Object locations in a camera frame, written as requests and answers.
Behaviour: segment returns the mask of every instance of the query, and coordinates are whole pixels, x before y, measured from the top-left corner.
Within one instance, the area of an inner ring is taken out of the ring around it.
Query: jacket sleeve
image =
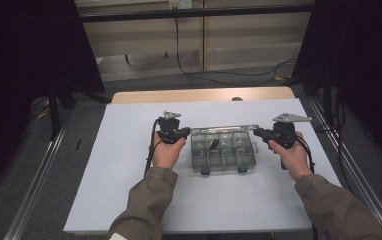
[[[130,240],[162,239],[161,219],[172,201],[177,178],[169,169],[150,168],[129,191],[127,208],[112,223],[108,238],[117,233]]]
[[[295,185],[306,213],[328,239],[382,239],[382,225],[349,191],[313,174]]]

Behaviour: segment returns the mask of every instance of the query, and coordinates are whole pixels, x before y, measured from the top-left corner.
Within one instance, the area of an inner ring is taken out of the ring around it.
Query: metal frame
[[[262,7],[243,8],[197,8],[178,10],[158,10],[128,13],[105,13],[105,14],[81,14],[79,17],[57,17],[57,18],[32,18],[33,23],[41,24],[66,24],[66,23],[91,23],[91,22],[116,22],[131,20],[167,19],[167,18],[190,18],[190,17],[214,17],[233,15],[258,15],[278,13],[311,12],[314,4],[274,5]]]
[[[324,118],[324,111],[321,107],[321,104],[317,100],[312,100],[310,102],[310,105],[315,111],[316,117],[322,123],[324,130],[329,130],[327,127],[327,120]],[[328,134],[328,138],[331,141],[331,144],[334,146],[335,150],[338,153],[339,136],[337,131],[331,130],[326,131],[326,133]],[[341,143],[341,148],[342,160],[348,174],[350,175],[355,186],[359,190],[368,208],[375,215],[378,221],[382,224],[382,202],[379,200],[378,196],[375,194],[368,181],[363,176],[362,171],[357,166],[354,158],[352,157],[344,143]]]
[[[21,206],[17,210],[17,213],[10,224],[10,227],[4,236],[4,240],[14,240],[20,239],[23,233],[23,230],[26,227],[29,216],[32,213],[32,210],[35,206],[35,203],[38,199],[38,195],[44,185],[45,178],[51,167],[51,163],[57,153],[57,150],[61,144],[64,133],[66,131],[66,126],[73,110],[69,109],[64,116],[61,129],[58,134],[55,136],[54,140],[50,142],[47,152],[44,155],[41,165],[38,168],[38,171],[29,186],[28,192],[25,195],[25,198],[22,201]]]

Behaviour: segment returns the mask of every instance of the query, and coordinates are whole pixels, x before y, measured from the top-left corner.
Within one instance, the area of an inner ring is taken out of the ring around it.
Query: black cable
[[[199,80],[207,80],[207,81],[211,81],[211,82],[215,82],[215,83],[219,83],[219,84],[224,84],[224,85],[228,85],[228,86],[234,86],[234,87],[255,87],[255,86],[261,86],[261,85],[264,85],[272,80],[275,79],[275,76],[276,76],[276,70],[278,70],[279,68],[281,68],[283,65],[285,64],[288,64],[288,63],[295,63],[296,59],[289,59],[287,61],[284,61],[284,62],[281,62],[281,63],[278,63],[272,70],[270,71],[267,71],[267,72],[263,72],[263,73],[256,73],[256,74],[244,74],[244,73],[236,73],[236,72],[223,72],[223,71],[207,71],[207,72],[198,72],[198,73],[187,73],[184,71],[184,69],[182,68],[181,66],[181,61],[180,61],[180,58],[179,58],[179,27],[178,27],[178,19],[175,18],[175,26],[176,26],[176,60],[178,62],[178,67],[179,69],[181,70],[181,72],[189,77],[189,78],[193,78],[193,79],[199,79]],[[199,75],[199,74],[211,74],[211,73],[220,73],[220,74],[232,74],[232,75],[239,75],[239,76],[248,76],[248,77],[256,77],[256,76],[263,76],[263,75],[267,75],[267,74],[271,74],[271,73],[274,73],[274,75],[268,79],[268,80],[265,80],[263,82],[259,82],[259,83],[255,83],[255,84],[235,84],[235,83],[225,83],[225,82],[222,82],[222,81],[218,81],[218,80],[215,80],[215,79],[211,79],[211,78],[206,78],[206,77],[196,77],[196,76],[193,76],[193,75]]]
[[[310,171],[312,171],[312,173],[315,173],[315,163],[313,163],[312,152],[310,151],[309,145],[307,144],[306,140],[304,140],[302,137],[299,137],[299,136],[296,137],[296,141],[298,143],[300,143],[300,145],[306,151],[307,156],[309,158]],[[318,239],[318,229],[313,224],[312,224],[312,234],[313,234],[313,239],[317,240]]]
[[[299,84],[305,81],[307,78],[310,77],[310,75],[318,68],[318,65],[312,66],[307,68],[306,70],[302,71],[298,75],[293,75],[290,79],[287,81],[281,83],[281,86],[287,86],[290,87],[291,85]]]
[[[341,115],[342,115],[342,121],[339,118],[339,112],[341,110]],[[332,112],[332,119],[336,119],[336,123],[332,123],[332,126],[330,126],[327,122],[322,123],[318,125],[317,127],[314,127],[313,129],[315,130],[316,133],[323,133],[323,132],[333,132],[336,131],[338,128],[342,128],[344,124],[346,123],[346,114],[344,111],[344,105],[343,105],[343,100],[341,98],[341,92],[338,91],[337,95],[335,96],[335,107]]]
[[[151,131],[151,141],[150,141],[150,146],[148,148],[148,157],[147,157],[147,163],[145,165],[144,177],[145,177],[145,174],[147,173],[148,169],[150,168],[151,160],[153,160],[153,155],[154,155],[154,151],[156,150],[156,146],[160,143],[160,141],[159,141],[156,144],[156,146],[153,147],[153,145],[154,145],[154,134],[156,133],[156,126],[158,123],[160,123],[159,118],[154,121],[153,130]]]
[[[344,111],[344,104],[343,104],[343,101],[341,99],[341,94],[340,93],[338,93],[338,95],[337,95],[336,104],[341,106],[341,111],[342,111],[342,115],[343,115],[343,125],[344,125],[344,123],[345,123],[345,111]],[[347,188],[347,190],[349,190],[354,195],[353,189],[350,186],[349,180],[348,180],[347,175],[346,175],[346,171],[344,169],[343,159],[341,157],[341,155],[342,155],[342,145],[343,145],[343,142],[341,140],[341,128],[342,128],[343,125],[340,124],[340,114],[337,114],[337,123],[338,123],[338,126],[337,126],[337,134],[338,134],[337,161],[338,161],[338,166],[340,167],[341,174],[343,175],[343,179],[344,179],[344,182],[345,182],[345,184],[343,184],[343,185]]]

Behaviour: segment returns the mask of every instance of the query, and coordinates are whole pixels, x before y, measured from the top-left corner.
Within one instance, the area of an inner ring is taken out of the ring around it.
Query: wire
[[[296,141],[300,143],[300,145],[304,148],[304,150],[307,153],[307,156],[309,158],[309,168],[312,173],[315,173],[315,163],[313,163],[312,159],[312,152],[310,151],[309,145],[307,144],[306,140],[304,140],[302,137],[296,136]],[[312,234],[313,239],[318,239],[318,229],[316,229],[315,225],[312,224]]]
[[[175,18],[175,26],[176,26],[176,60],[177,60],[178,67],[181,70],[181,72],[184,75],[186,75],[187,77],[189,77],[189,78],[200,79],[200,80],[207,80],[207,81],[211,81],[211,82],[215,82],[215,83],[219,83],[219,84],[224,84],[224,85],[228,85],[228,86],[234,86],[234,87],[261,86],[261,85],[264,85],[264,84],[274,80],[275,77],[276,77],[276,73],[277,73],[276,71],[279,68],[281,68],[285,64],[289,64],[289,63],[293,63],[294,64],[296,62],[296,59],[289,59],[287,61],[278,63],[272,70],[269,70],[267,72],[262,72],[262,73],[255,73],[255,74],[245,74],[245,73],[225,72],[225,71],[206,71],[206,72],[188,73],[188,72],[185,72],[184,69],[182,68],[181,61],[180,61],[180,58],[179,58],[179,27],[178,27],[178,25],[179,25],[178,24],[178,19]],[[255,83],[255,84],[226,83],[226,82],[222,82],[222,81],[211,79],[211,78],[207,78],[207,77],[198,77],[198,76],[195,76],[195,75],[201,75],[201,74],[231,74],[231,75],[238,75],[238,76],[257,77],[257,76],[268,75],[268,74],[271,74],[271,73],[274,73],[271,78],[269,78],[269,79],[267,79],[265,81],[262,81],[262,82]]]
[[[345,123],[345,111],[344,111],[344,104],[343,104],[343,101],[341,99],[341,94],[339,94],[339,97],[337,96],[337,100],[336,100],[336,104],[341,106],[341,111],[342,111],[342,115],[343,115],[343,125]],[[343,179],[344,179],[344,182],[345,182],[345,187],[347,188],[347,190],[349,190],[353,195],[354,195],[354,192],[353,192],[353,189],[352,187],[350,186],[350,183],[349,183],[349,180],[347,178],[347,175],[346,175],[346,171],[344,170],[344,165],[343,165],[343,159],[341,157],[342,155],[342,145],[343,145],[343,142],[342,142],[342,135],[341,135],[341,128],[343,127],[343,125],[340,124],[340,114],[337,114],[337,123],[338,123],[338,127],[337,127],[337,134],[338,134],[338,146],[337,146],[337,161],[338,161],[338,165],[340,167],[340,170],[341,170],[341,174],[343,175]]]
[[[340,117],[338,116],[341,110],[342,120],[340,120]],[[328,123],[322,123],[318,125],[317,127],[314,127],[313,129],[317,133],[323,133],[323,132],[333,132],[336,131],[339,128],[342,128],[344,124],[346,123],[346,113],[344,111],[344,105],[343,100],[341,97],[341,92],[338,91],[337,95],[335,96],[335,107],[334,111],[332,112],[332,120],[336,119],[336,123],[332,123],[332,125],[329,125]]]
[[[154,134],[156,133],[156,125],[160,123],[160,119],[156,119],[153,124],[153,130],[151,131],[151,141],[150,141],[150,147],[148,149],[148,157],[147,157],[147,163],[145,165],[145,170],[144,170],[144,178],[145,174],[147,173],[148,169],[150,168],[151,165],[151,160],[153,160],[153,155],[154,151],[156,150],[157,145],[159,145],[160,141],[156,144],[156,146],[153,147],[154,145]]]

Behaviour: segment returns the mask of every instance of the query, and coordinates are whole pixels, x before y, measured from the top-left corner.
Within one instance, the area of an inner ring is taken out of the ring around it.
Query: white table
[[[182,113],[181,127],[258,124],[271,128],[284,113],[305,116],[298,99],[242,102],[111,104],[100,126],[64,231],[106,234],[125,209],[129,189],[142,179],[154,120],[164,110]],[[310,123],[296,123],[311,150],[315,171],[340,185]],[[191,149],[181,151],[173,201],[163,217],[165,233],[226,233],[311,228],[288,172],[262,139],[250,133],[259,152],[246,174],[203,177],[193,173]]]

